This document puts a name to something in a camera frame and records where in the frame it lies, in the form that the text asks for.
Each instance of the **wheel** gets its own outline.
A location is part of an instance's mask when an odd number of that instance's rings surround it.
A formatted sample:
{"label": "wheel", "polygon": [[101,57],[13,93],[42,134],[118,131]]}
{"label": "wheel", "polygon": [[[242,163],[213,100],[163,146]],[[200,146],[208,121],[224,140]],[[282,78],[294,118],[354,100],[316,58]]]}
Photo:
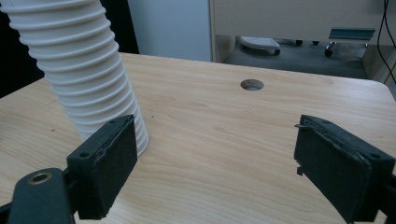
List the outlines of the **wheel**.
{"label": "wheel", "polygon": [[325,50],[324,50],[324,55],[326,55],[326,57],[332,56],[332,50],[330,50],[330,49],[325,49]]}

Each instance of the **wood grain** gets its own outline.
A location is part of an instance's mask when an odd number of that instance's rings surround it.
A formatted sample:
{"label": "wood grain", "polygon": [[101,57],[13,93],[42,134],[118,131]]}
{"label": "wood grain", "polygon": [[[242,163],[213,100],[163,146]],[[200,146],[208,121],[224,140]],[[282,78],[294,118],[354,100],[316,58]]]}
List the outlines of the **wood grain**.
{"label": "wood grain", "polygon": [[[93,223],[343,223],[296,174],[293,125],[302,114],[328,119],[396,157],[396,104],[380,83],[123,57],[149,145],[108,217]],[[243,90],[248,78],[264,88]],[[64,169],[81,141],[45,80],[0,100],[0,127],[0,204],[24,175]]]}

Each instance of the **dark background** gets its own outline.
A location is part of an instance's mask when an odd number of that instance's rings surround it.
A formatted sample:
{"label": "dark background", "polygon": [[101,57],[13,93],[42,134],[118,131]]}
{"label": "dark background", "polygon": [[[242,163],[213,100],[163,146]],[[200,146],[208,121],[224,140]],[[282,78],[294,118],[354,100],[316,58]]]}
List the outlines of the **dark background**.
{"label": "dark background", "polygon": [[[101,0],[101,3],[111,21],[110,29],[116,34],[119,51],[138,54],[127,0]],[[37,68],[36,60],[29,56],[27,46],[20,42],[18,31],[8,24],[8,15],[0,11],[0,98],[44,76]]]}

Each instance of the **black cable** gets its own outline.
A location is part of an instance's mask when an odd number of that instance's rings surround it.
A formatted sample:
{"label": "black cable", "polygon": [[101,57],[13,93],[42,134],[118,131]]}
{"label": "black cable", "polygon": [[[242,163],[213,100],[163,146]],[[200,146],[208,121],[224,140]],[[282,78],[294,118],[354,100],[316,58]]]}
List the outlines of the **black cable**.
{"label": "black cable", "polygon": [[385,79],[385,82],[384,82],[384,83],[387,83],[387,81],[388,81],[389,77],[390,77],[390,74],[387,76],[387,79]]}
{"label": "black cable", "polygon": [[396,84],[396,79],[392,73],[392,70],[390,69],[387,61],[385,60],[384,56],[381,53],[381,50],[379,49],[379,39],[381,36],[382,27],[384,26],[384,21],[386,20],[386,17],[387,17],[388,2],[389,2],[389,0],[384,0],[384,14],[382,16],[381,26],[379,27],[378,38],[376,40],[376,48],[378,49],[379,56],[381,57],[382,61],[384,62],[384,64],[387,66],[387,68],[389,70],[389,74],[388,74],[386,80],[388,80],[389,76],[391,76],[393,78],[394,83]]}
{"label": "black cable", "polygon": [[385,14],[385,27],[387,27],[387,31],[388,31],[390,40],[392,41],[393,47],[396,49],[395,41],[394,41],[394,39],[393,39],[392,34],[390,33],[389,26],[388,26],[388,19],[387,19],[388,3],[389,3],[389,0],[387,0],[387,2],[385,3],[385,4],[386,4],[386,5],[385,5],[385,12],[384,12],[384,14]]}

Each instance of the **white object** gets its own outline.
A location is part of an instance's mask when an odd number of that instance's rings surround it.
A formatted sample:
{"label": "white object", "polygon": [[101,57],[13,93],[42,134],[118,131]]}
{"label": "white object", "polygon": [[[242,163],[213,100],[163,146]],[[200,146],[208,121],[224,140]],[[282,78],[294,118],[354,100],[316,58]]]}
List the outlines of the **white object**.
{"label": "white object", "polygon": [[280,52],[279,44],[272,38],[241,36],[241,44],[251,49],[274,50],[275,55]]}
{"label": "white object", "polygon": [[149,136],[100,1],[0,2],[81,138],[111,119],[134,114],[140,156]]}
{"label": "white object", "polygon": [[211,62],[208,0],[128,0],[141,54]]}

